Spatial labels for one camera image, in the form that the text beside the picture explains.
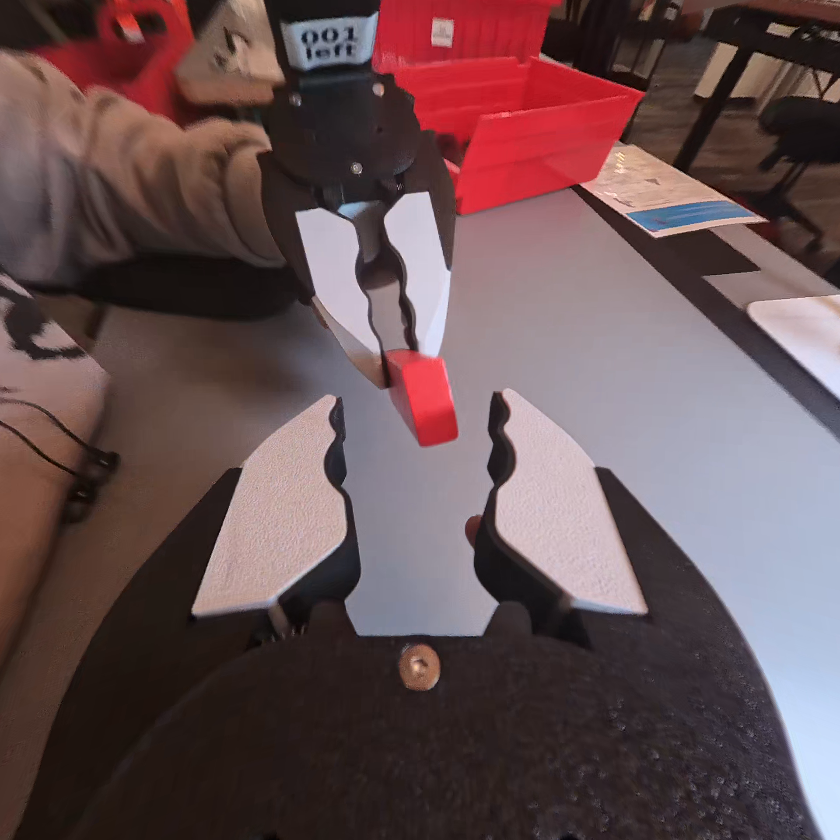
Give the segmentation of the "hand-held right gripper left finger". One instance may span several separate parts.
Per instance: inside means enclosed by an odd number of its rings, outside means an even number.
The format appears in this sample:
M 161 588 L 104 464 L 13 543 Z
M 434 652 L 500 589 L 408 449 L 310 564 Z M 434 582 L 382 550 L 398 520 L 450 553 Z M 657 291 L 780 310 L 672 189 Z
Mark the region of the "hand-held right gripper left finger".
M 244 461 L 201 584 L 195 618 L 282 609 L 305 622 L 361 578 L 342 400 L 326 395 Z

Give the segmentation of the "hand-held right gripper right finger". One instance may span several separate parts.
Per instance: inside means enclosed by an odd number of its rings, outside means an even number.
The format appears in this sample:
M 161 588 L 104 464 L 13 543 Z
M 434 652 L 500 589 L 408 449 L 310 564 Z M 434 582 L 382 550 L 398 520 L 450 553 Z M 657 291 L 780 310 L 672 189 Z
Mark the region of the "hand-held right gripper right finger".
M 510 388 L 490 399 L 491 480 L 474 547 L 479 583 L 537 636 L 589 643 L 582 613 L 648 616 L 597 468 Z

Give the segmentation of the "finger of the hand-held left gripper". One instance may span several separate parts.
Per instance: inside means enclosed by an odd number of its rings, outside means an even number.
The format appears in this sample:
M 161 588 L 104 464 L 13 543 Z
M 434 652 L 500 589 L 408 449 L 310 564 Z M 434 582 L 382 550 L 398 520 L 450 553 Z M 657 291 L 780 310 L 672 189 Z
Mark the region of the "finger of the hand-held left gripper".
M 371 325 L 371 302 L 359 282 L 358 262 L 377 256 L 382 205 L 318 207 L 295 218 L 313 287 L 311 307 L 353 366 L 384 390 L 382 343 Z
M 445 335 L 450 268 L 427 192 L 400 197 L 384 216 L 387 241 L 401 260 L 417 351 L 439 356 Z

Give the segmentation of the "red rectangular block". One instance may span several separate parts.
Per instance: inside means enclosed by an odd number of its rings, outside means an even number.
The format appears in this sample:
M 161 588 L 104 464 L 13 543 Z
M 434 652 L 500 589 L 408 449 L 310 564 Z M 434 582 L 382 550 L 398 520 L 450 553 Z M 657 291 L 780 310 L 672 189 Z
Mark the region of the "red rectangular block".
M 444 445 L 459 435 L 445 361 L 412 350 L 385 353 L 396 411 L 421 447 Z

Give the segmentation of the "red plastic bin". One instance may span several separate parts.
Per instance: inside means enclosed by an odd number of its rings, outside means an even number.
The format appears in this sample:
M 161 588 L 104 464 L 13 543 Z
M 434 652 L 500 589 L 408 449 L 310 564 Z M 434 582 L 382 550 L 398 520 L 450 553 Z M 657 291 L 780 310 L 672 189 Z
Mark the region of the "red plastic bin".
M 459 215 L 595 179 L 644 94 L 540 58 L 399 66 L 426 130 L 465 144 L 452 172 Z
M 382 1 L 373 66 L 515 58 L 541 50 L 550 1 Z

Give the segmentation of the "cluttered wooden table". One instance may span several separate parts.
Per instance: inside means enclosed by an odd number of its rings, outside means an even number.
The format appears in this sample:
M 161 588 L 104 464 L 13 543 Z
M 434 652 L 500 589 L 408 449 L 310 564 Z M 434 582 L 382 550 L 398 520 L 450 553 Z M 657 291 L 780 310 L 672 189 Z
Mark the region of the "cluttered wooden table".
M 197 106 L 262 106 L 286 85 L 263 1 L 219 2 L 175 68 Z

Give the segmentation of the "red plastic basket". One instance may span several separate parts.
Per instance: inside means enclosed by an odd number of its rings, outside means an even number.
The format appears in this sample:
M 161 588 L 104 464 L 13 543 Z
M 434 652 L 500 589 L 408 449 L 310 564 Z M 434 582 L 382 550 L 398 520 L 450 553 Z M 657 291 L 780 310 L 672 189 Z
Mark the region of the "red plastic basket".
M 190 122 L 195 109 L 175 80 L 194 41 L 186 2 L 103 2 L 94 21 L 94 38 L 44 45 L 33 53 L 83 91 L 106 88 L 174 123 Z

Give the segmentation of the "printed paper sheet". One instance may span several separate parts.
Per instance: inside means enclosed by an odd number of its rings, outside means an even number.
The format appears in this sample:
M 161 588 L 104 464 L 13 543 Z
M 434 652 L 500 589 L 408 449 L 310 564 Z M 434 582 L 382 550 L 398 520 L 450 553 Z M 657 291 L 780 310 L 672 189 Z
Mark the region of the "printed paper sheet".
M 582 188 L 653 238 L 767 222 L 633 144 L 615 144 Z

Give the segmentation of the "black office chair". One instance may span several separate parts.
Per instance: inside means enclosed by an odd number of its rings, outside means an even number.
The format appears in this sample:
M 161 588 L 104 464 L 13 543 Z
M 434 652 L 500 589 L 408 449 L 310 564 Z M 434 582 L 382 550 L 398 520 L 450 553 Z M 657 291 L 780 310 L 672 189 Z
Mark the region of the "black office chair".
M 824 233 L 789 200 L 789 192 L 812 165 L 839 163 L 839 103 L 819 98 L 784 97 L 759 116 L 762 132 L 773 137 L 773 150 L 759 163 L 762 172 L 787 162 L 789 170 L 768 191 L 758 193 L 759 210 L 768 219 L 786 218 L 812 235 L 818 249 Z

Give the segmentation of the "wooden desk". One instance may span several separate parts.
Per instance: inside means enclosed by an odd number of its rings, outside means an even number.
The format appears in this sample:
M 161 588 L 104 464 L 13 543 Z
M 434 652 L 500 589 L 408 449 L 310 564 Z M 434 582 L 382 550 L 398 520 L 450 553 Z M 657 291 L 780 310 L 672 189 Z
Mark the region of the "wooden desk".
M 677 153 L 674 167 L 690 171 L 751 58 L 767 56 L 838 79 L 839 2 L 726 2 L 712 9 L 706 36 L 735 48 Z

